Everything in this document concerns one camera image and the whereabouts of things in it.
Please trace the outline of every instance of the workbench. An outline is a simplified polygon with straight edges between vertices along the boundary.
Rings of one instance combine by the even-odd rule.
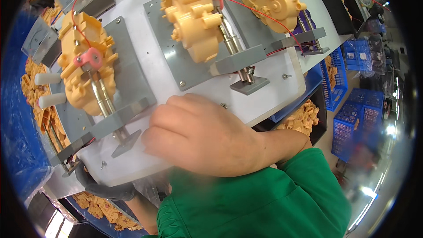
[[[229,86],[239,80],[236,74],[217,76],[186,92],[181,92],[173,79],[148,21],[148,9],[143,6],[144,3],[151,0],[115,1],[116,5],[99,18],[102,19],[103,24],[108,24],[119,16],[123,17],[141,68],[157,99],[157,104],[166,103],[166,100],[172,95],[196,93],[218,104],[225,103],[228,110],[250,127],[269,118],[301,96],[305,91],[302,74],[323,60],[350,36],[336,33],[329,13],[321,0],[301,0],[307,4],[307,9],[310,11],[316,27],[324,27],[327,35],[320,39],[320,45],[329,47],[329,52],[304,57],[299,50],[291,47],[271,55],[264,61],[255,64],[255,76],[268,78],[270,84],[249,96],[230,89]],[[60,28],[61,19],[56,22],[57,29]],[[52,71],[56,72],[57,69],[57,66],[53,66]],[[283,79],[284,73],[292,75],[292,78]],[[126,128],[129,133],[138,129],[142,131],[147,129],[149,116],[154,108],[151,107],[128,123]],[[85,163],[92,177],[100,184],[115,186],[148,176],[170,166],[156,157],[144,154],[144,146],[140,139],[137,140],[132,150],[113,159],[111,153],[116,146],[117,142],[112,135],[109,135],[78,152],[78,157]],[[101,169],[102,161],[107,164],[103,169]],[[50,180],[45,184],[45,190],[51,197],[62,198],[84,190],[74,174],[63,178],[63,173],[62,167],[55,167]]]

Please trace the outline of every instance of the blue crate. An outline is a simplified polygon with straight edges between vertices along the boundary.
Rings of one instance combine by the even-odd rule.
[[[357,104],[364,104],[365,98],[367,96],[367,92],[368,92],[367,89],[354,87],[351,93],[349,94],[348,98],[346,99],[346,101],[351,101]]]
[[[383,92],[380,91],[367,91],[360,119],[364,130],[375,130],[375,128],[382,122],[383,95]]]
[[[360,118],[362,105],[346,102],[333,119],[332,154],[347,162],[353,151],[354,125]]]
[[[343,43],[348,70],[372,71],[370,45],[367,39],[347,40]]]
[[[326,109],[334,112],[348,90],[348,83],[341,48],[338,47],[330,56],[332,57],[331,65],[338,69],[338,73],[335,75],[336,86],[332,90],[330,88],[329,74],[324,60],[320,62],[320,68],[323,74],[322,86],[326,101]]]
[[[290,103],[288,106],[282,108],[277,113],[270,116],[273,122],[277,123],[281,119],[287,116],[287,114],[291,113],[295,108],[298,107],[298,104],[303,102],[303,100],[310,96],[310,94],[320,85],[323,81],[322,71],[320,69],[320,65],[317,64],[313,68],[311,68],[306,77],[305,77],[305,92],[302,96],[297,98],[294,102]]]

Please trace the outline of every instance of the screw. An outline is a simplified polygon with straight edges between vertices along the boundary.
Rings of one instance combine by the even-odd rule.
[[[287,74],[283,74],[283,75],[282,75],[282,78],[283,78],[283,79],[287,79],[287,78],[289,78],[289,77],[292,77],[292,76],[287,75]]]

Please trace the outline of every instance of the finger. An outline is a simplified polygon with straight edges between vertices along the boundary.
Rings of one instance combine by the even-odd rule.
[[[171,96],[166,104],[177,106],[194,115],[200,115],[204,111],[204,103],[196,96],[185,94],[184,96]]]
[[[191,169],[198,159],[187,138],[159,127],[144,131],[141,142],[145,145],[145,153],[184,169]]]
[[[150,118],[150,127],[160,127],[189,137],[199,126],[199,120],[193,114],[173,105],[159,105]]]

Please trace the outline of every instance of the plastic bag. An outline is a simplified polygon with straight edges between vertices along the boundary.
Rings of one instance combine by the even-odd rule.
[[[21,47],[35,19],[24,12],[17,15],[1,61],[1,158],[19,199],[26,205],[52,172],[32,109],[21,91],[27,59]]]

